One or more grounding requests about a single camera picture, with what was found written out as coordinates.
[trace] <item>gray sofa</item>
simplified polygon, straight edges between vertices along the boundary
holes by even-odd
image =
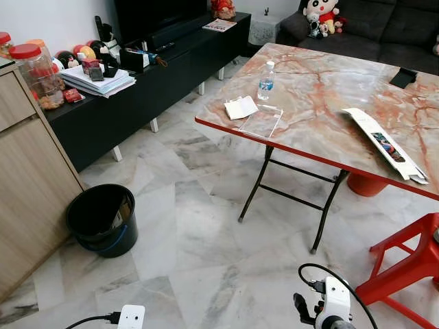
[[[439,34],[439,0],[339,0],[347,19],[341,34],[321,40],[307,37],[303,16],[307,0],[281,23],[276,42],[327,53],[373,60],[439,75],[439,56],[433,54]]]

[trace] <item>glass jar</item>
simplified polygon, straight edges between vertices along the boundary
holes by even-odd
[[[41,53],[46,57],[47,62],[49,63],[50,67],[52,66],[52,56],[50,56],[50,52],[48,48],[46,47],[46,44],[44,43],[43,39],[32,39],[26,41],[26,43],[31,43],[33,45],[37,45],[40,47]]]
[[[53,110],[64,103],[58,80],[39,46],[18,45],[11,47],[9,54],[16,60],[21,75],[43,110]]]
[[[0,57],[11,60],[9,54],[9,48],[13,47],[14,43],[11,40],[11,36],[7,32],[0,32]]]

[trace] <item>black cabinet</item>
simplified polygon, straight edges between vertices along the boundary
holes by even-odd
[[[168,67],[148,66],[137,82],[109,99],[86,94],[84,101],[47,112],[47,119],[77,171],[120,144],[187,95],[233,58],[248,39],[250,15],[237,13],[224,33],[197,29],[162,54]]]

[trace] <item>white wall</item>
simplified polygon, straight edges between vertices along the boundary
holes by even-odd
[[[15,45],[43,39],[54,55],[99,39],[95,15],[119,31],[113,0],[1,0],[0,31],[8,32]]]
[[[269,15],[281,18],[292,15],[299,6],[300,0],[234,0],[238,12],[263,15],[264,9],[270,7]]]

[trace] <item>black plastic bucket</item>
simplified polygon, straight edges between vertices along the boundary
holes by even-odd
[[[100,256],[118,257],[137,240],[134,196],[126,187],[105,184],[79,194],[67,208],[66,223],[78,243]]]

